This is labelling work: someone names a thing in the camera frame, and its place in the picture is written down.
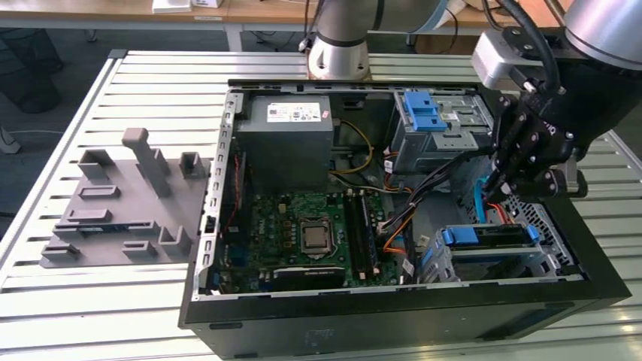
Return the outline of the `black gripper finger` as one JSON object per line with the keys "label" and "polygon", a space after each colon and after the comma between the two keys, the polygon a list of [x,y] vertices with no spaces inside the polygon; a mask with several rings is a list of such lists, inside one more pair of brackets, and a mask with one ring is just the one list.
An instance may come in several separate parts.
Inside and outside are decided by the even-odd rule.
{"label": "black gripper finger", "polygon": [[531,180],[512,180],[507,186],[510,194],[528,203],[551,198],[571,198],[575,195],[575,186],[568,185],[564,171],[556,168],[540,172]]}
{"label": "black gripper finger", "polygon": [[515,182],[527,170],[539,143],[534,114],[526,105],[514,96],[499,96],[496,104],[491,133],[492,172],[483,187],[490,203],[503,202],[516,190]]}

